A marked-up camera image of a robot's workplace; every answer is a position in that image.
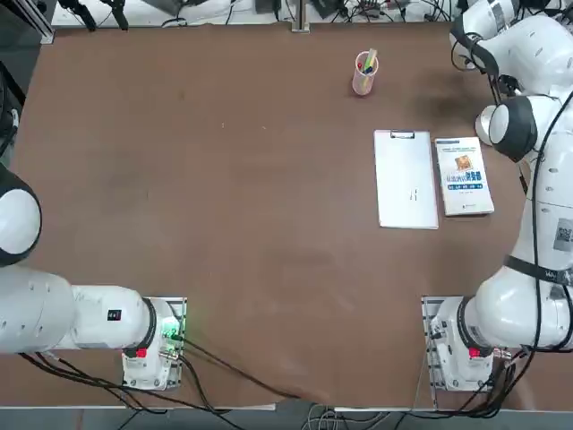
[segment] clipboard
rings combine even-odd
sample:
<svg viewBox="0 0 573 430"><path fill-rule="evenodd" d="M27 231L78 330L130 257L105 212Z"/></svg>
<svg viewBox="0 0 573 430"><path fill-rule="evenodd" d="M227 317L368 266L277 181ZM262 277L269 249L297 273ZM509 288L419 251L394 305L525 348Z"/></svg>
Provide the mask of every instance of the clipboard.
<svg viewBox="0 0 573 430"><path fill-rule="evenodd" d="M430 132L376 130L378 218L387 228L438 228Z"/></svg>

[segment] sticker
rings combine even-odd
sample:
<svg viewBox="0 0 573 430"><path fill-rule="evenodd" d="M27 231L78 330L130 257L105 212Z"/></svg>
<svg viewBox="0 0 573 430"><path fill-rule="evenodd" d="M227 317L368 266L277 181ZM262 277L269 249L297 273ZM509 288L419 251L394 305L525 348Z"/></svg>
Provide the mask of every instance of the sticker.
<svg viewBox="0 0 573 430"><path fill-rule="evenodd" d="M566 253L573 251L573 219L559 219L553 249Z"/></svg>
<svg viewBox="0 0 573 430"><path fill-rule="evenodd" d="M122 319L122 310L121 309L109 309L107 311L107 320L108 321L121 321Z"/></svg>

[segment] qr code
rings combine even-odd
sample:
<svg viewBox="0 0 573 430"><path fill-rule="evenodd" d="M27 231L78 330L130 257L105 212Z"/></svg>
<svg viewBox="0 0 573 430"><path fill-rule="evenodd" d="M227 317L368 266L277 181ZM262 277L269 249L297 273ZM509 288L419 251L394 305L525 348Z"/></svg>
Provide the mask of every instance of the qr code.
<svg viewBox="0 0 573 430"><path fill-rule="evenodd" d="M573 242L573 229L571 228L561 228L557 229L557 240L562 242Z"/></svg>

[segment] pencil cup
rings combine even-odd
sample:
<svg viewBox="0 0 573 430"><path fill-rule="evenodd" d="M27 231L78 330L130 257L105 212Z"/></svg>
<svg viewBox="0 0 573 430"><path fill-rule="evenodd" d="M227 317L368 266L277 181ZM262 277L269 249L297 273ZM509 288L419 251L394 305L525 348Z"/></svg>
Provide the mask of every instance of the pencil cup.
<svg viewBox="0 0 573 430"><path fill-rule="evenodd" d="M355 61L355 75L352 78L352 89L359 96L365 96L372 90L374 84L374 76L378 72L378 57L374 58L374 65L370 73L362 73L358 65L363 65L366 62L368 51L361 52L356 57Z"/></svg>

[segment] floor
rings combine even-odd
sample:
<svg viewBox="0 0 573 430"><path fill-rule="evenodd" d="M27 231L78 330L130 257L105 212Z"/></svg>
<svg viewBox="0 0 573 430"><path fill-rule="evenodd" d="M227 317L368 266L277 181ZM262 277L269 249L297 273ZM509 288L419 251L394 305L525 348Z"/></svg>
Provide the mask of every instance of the floor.
<svg viewBox="0 0 573 430"><path fill-rule="evenodd" d="M51 18L55 9L55 0L48 0L47 15ZM38 57L39 37L29 28L15 19L0 6L0 58L10 69L16 81L24 90L28 89L33 69ZM227 418L248 430L256 429L298 429L307 418L310 404L304 401L285 401L276 411L239 410L226 415ZM3 430L22 430L44 428L46 430L99 430L118 428L130 415L124 409L0 409L0 422ZM372 413L362 412L345 414L345 417L366 419ZM376 426L377 430L392 429L401 414L393 413L388 419ZM568 413L502 412L493 420L471 420L452 418L448 420L419 420L407 418L401 425L402 430L423 427L433 429L519 429L519 430L558 430L570 429L573 416ZM313 422L312 428L318 429ZM217 418L201 411L178 409L166 415L150 416L140 414L126 428L177 430L184 428L218 429L230 428ZM368 425L348 424L349 430L366 430Z"/></svg>

